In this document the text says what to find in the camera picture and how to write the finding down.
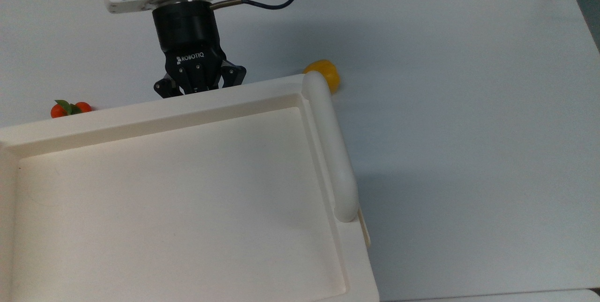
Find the yellow fruit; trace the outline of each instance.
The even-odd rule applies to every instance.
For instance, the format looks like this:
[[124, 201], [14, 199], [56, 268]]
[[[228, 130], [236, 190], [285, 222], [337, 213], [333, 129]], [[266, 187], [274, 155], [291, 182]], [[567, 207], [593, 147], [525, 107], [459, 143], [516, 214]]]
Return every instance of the yellow fruit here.
[[308, 71], [320, 72], [323, 77], [325, 77], [327, 85], [330, 86], [331, 94], [336, 93], [339, 87], [339, 74], [337, 73], [336, 65], [326, 59], [321, 59], [310, 63], [308, 67], [304, 69], [303, 73], [308, 73]]

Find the white table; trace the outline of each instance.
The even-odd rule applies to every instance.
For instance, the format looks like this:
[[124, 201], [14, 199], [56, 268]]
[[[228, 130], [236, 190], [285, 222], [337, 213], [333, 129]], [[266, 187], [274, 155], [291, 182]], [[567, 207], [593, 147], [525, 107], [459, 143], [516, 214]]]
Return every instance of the white table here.
[[[102, 0], [0, 9], [0, 126], [49, 118], [53, 99], [158, 99], [165, 60], [149, 12], [111, 15]], [[216, 13], [247, 83], [337, 65], [334, 104], [382, 301], [600, 287], [600, 55], [576, 0], [297, 0]]]

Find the robotiq logo text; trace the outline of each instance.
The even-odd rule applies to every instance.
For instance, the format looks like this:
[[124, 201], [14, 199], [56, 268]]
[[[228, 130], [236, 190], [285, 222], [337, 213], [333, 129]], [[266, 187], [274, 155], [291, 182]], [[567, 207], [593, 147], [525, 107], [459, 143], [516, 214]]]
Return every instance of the robotiq logo text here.
[[187, 60], [196, 59], [196, 58], [200, 58], [200, 57], [204, 58], [204, 52], [193, 53], [193, 54], [189, 54], [189, 55], [183, 56], [183, 57], [177, 56], [176, 57], [177, 58], [177, 65], [179, 65], [182, 62], [185, 62]]

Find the tray rim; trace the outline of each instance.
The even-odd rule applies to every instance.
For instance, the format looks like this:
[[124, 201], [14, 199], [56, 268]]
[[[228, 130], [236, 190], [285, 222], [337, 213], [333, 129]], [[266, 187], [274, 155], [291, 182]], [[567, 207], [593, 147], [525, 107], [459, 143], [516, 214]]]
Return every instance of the tray rim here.
[[[336, 253], [345, 283], [344, 293], [322, 301], [378, 301], [379, 294], [369, 263], [360, 219], [354, 217], [349, 222], [341, 222], [334, 216], [336, 196], [332, 189], [332, 179], [313, 116], [314, 109], [311, 110], [311, 101], [306, 97], [306, 90], [304, 90], [306, 85], [303, 88], [305, 80], [304, 74], [293, 75], [236, 88], [100, 110], [87, 113], [85, 116], [68, 116], [0, 128], [0, 166], [13, 166], [14, 172], [12, 180], [6, 179], [10, 177], [11, 167], [4, 167], [4, 172], [0, 173], [0, 185], [7, 188], [12, 185], [15, 189], [12, 197], [10, 193], [6, 196], [8, 197], [6, 202], [11, 199], [16, 200], [16, 165], [22, 158], [297, 107], [300, 109], [305, 133], [312, 150], [315, 171], [324, 193], [323, 199], [326, 200], [328, 224], [335, 236]], [[15, 208], [11, 210], [7, 203], [4, 205], [7, 206], [5, 212], [9, 215], [9, 218], [4, 220], [9, 222], [10, 215], [13, 218], [15, 216]], [[13, 233], [14, 223], [15, 221], [12, 221], [11, 232]], [[0, 229], [2, 229], [0, 235], [8, 235], [4, 231], [6, 228], [0, 226]], [[2, 239], [4, 242], [0, 242], [0, 246], [9, 249], [7, 253], [12, 255], [13, 240], [7, 242], [6, 237]], [[0, 272], [0, 288], [6, 287], [4, 291], [11, 290], [12, 283], [8, 281], [11, 280], [12, 266], [13, 264], [10, 263], [8, 272]]]

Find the green leaf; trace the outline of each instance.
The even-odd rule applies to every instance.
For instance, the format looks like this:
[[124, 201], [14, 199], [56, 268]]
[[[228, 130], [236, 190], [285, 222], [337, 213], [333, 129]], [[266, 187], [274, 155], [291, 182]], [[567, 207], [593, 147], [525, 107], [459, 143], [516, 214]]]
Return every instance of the green leaf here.
[[77, 106], [75, 104], [71, 104], [71, 114], [78, 114], [78, 113], [82, 113], [81, 108], [79, 108], [79, 106]]
[[58, 105], [60, 105], [60, 107], [62, 107], [63, 110], [65, 110], [65, 112], [67, 112], [67, 115], [71, 114], [71, 112], [73, 112], [73, 110], [71, 110], [71, 105], [69, 103], [67, 103], [67, 101], [64, 100], [55, 100], [56, 103]]

